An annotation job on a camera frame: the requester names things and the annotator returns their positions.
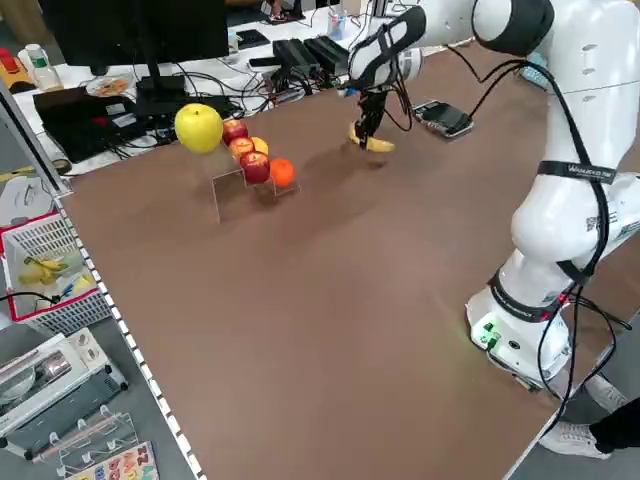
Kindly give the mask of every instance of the red basket rim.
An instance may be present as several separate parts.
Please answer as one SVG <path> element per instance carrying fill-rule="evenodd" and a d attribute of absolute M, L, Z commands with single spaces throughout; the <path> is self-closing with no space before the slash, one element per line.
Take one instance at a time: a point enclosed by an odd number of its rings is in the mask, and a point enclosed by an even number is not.
<path fill-rule="evenodd" d="M 10 232 L 11 230 L 15 230 L 16 228 L 24 227 L 25 225 L 29 225 L 30 223 L 37 222 L 38 220 L 42 220 L 44 218 L 52 217 L 53 215 L 60 215 L 60 213 L 54 210 L 53 212 L 45 213 L 44 215 L 40 215 L 39 217 L 30 218 L 20 225 L 12 225 L 7 228 L 0 227 L 0 255 L 4 256 L 4 234 L 6 232 Z"/>
<path fill-rule="evenodd" d="M 16 306 L 15 303 L 13 301 L 14 297 L 9 298 L 7 301 L 9 302 L 9 313 L 11 314 L 11 321 L 13 323 L 21 323 L 24 322 L 26 320 L 29 320 L 32 317 L 35 317 L 36 315 L 42 315 L 43 313 L 47 313 L 47 312 L 51 312 L 54 310 L 58 310 L 59 308 L 62 308 L 66 305 L 70 305 L 74 302 L 77 302 L 78 300 L 82 300 L 83 298 L 88 297 L 89 295 L 97 292 L 99 289 L 98 287 L 94 287 L 91 290 L 88 290 L 86 292 L 84 292 L 82 295 L 79 295 L 75 298 L 71 298 L 69 300 L 65 300 L 64 302 L 60 302 L 60 303 L 56 303 L 55 305 L 48 307 L 48 308 L 43 308 L 42 310 L 38 310 L 37 312 L 33 312 L 33 313 L 28 313 L 26 315 L 22 315 L 22 316 L 18 316 L 17 312 L 16 312 Z"/>

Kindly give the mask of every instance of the kitchen appliance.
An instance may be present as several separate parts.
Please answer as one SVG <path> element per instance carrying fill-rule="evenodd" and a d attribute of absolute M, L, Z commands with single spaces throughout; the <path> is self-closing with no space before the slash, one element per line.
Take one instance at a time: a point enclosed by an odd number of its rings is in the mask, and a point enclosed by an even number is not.
<path fill-rule="evenodd" d="M 0 448 L 32 460 L 127 388 L 87 328 L 58 334 L 0 367 Z"/>

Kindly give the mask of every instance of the colorful poster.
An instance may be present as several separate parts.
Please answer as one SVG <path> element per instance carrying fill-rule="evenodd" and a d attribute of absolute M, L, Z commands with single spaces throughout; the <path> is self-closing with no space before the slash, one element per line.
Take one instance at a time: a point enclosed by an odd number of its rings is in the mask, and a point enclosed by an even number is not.
<path fill-rule="evenodd" d="M 158 480 L 159 478 L 151 442 L 144 442 L 75 474 L 70 480 Z"/>

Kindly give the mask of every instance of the orange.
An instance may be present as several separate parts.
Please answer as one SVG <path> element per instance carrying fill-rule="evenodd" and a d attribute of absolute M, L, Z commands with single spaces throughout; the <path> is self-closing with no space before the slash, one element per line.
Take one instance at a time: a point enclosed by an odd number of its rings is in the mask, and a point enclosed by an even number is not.
<path fill-rule="evenodd" d="M 271 160 L 271 179 L 277 187 L 286 187 L 296 178 L 293 164 L 286 158 Z"/>

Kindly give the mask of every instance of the smartphone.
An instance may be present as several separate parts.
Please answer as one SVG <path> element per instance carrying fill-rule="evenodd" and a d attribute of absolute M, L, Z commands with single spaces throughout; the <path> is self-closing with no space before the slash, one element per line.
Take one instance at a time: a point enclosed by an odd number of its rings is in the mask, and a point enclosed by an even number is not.
<path fill-rule="evenodd" d="M 414 106 L 413 115 L 419 123 L 447 139 L 464 135 L 474 125 L 468 114 L 437 100 Z"/>

